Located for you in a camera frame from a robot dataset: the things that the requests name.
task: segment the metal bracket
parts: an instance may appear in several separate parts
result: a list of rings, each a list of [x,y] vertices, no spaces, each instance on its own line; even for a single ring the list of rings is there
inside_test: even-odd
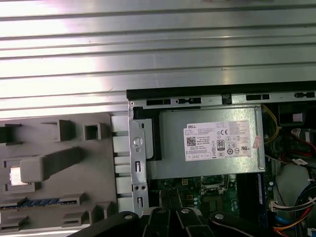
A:
[[[146,143],[145,128],[151,131],[151,119],[133,119],[133,110],[129,110],[128,116],[129,149],[132,180],[133,211],[139,216],[144,209],[149,207],[148,186],[146,176]]]

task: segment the power supply label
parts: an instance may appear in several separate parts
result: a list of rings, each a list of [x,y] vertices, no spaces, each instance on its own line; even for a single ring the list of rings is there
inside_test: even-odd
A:
[[[248,121],[192,123],[183,134],[186,161],[251,157]]]

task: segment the barcode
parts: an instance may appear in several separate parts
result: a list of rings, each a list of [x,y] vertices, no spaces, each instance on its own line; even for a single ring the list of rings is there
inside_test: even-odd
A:
[[[187,137],[187,146],[196,146],[197,145],[197,140],[196,137]]]

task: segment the ribbed metal panel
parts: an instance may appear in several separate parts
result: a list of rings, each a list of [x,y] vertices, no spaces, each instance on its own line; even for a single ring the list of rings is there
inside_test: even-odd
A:
[[[120,113],[127,89],[314,80],[315,15],[316,0],[1,1],[0,118]]]

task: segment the blue wire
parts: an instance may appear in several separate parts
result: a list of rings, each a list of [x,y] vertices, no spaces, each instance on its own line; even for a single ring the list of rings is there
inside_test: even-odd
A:
[[[275,219],[277,222],[279,222],[280,224],[283,224],[283,225],[288,225],[288,224],[291,224],[292,222],[289,221],[289,220],[286,220],[280,216],[275,216]]]

